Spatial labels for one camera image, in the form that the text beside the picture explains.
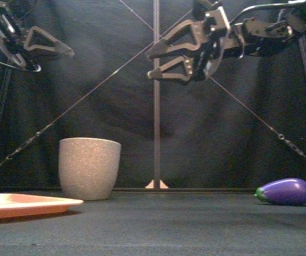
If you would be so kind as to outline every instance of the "ceramic cup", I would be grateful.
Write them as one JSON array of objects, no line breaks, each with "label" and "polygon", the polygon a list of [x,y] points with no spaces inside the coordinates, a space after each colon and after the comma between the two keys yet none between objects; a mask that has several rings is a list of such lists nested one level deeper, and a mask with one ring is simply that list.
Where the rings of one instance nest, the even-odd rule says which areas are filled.
[{"label": "ceramic cup", "polygon": [[99,138],[60,141],[59,177],[67,197],[81,200],[109,198],[119,172],[122,144]]}]

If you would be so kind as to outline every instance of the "table surface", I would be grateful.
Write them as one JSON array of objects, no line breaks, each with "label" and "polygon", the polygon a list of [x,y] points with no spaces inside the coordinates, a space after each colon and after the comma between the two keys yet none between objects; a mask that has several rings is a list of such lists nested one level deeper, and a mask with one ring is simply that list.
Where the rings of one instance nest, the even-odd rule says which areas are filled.
[{"label": "table surface", "polygon": [[306,255],[306,206],[244,193],[113,192],[63,214],[0,220],[0,255]]}]

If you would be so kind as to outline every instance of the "black curtain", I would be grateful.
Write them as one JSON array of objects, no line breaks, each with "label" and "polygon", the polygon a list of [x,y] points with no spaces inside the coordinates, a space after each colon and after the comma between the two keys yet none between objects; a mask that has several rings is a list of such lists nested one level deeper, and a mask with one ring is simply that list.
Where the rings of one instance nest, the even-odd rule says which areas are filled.
[{"label": "black curtain", "polygon": [[[223,4],[232,19],[243,8],[270,2]],[[160,7],[163,33],[188,13],[192,1],[162,0]],[[254,15],[275,21],[278,13]],[[25,24],[43,27],[76,55],[41,57],[37,74],[12,72],[0,161],[63,117],[1,167],[0,185],[59,186],[59,141],[67,137],[122,143],[116,187],[142,188],[154,179],[154,81],[146,75],[154,63],[142,53],[154,31],[142,19],[154,25],[151,0],[39,1]],[[214,79],[306,153],[299,44],[270,58],[224,60]],[[306,179],[306,161],[215,81],[160,84],[163,181],[171,188],[254,188],[286,177]]]}]

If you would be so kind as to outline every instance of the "metal rod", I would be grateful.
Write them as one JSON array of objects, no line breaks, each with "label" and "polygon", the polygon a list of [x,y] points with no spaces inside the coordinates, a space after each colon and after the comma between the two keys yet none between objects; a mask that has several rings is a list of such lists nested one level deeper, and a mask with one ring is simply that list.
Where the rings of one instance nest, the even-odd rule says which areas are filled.
[{"label": "metal rod", "polygon": [[[160,2],[154,0],[154,42],[158,43],[160,40]],[[154,60],[154,68],[158,69],[160,66],[160,60],[156,58]],[[154,81],[154,93],[155,93],[155,182],[154,188],[160,189],[160,82]]]}]

